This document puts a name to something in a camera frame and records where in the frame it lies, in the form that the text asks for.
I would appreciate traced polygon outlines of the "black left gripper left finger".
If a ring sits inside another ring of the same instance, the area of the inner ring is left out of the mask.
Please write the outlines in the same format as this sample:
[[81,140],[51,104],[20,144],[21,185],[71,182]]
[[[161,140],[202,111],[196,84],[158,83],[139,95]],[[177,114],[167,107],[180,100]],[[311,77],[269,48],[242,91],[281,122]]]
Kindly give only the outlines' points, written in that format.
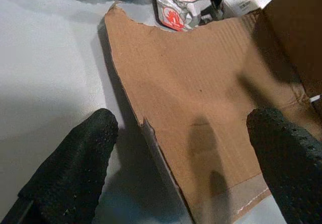
[[40,165],[2,223],[92,223],[117,137],[114,114],[96,110]]

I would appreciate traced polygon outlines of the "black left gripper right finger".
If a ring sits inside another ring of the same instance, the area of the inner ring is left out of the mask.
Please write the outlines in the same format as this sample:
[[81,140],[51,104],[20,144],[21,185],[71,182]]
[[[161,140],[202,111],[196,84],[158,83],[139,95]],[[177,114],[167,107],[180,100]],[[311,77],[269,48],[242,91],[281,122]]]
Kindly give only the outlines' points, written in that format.
[[275,108],[254,109],[247,130],[285,221],[321,223],[321,142]]

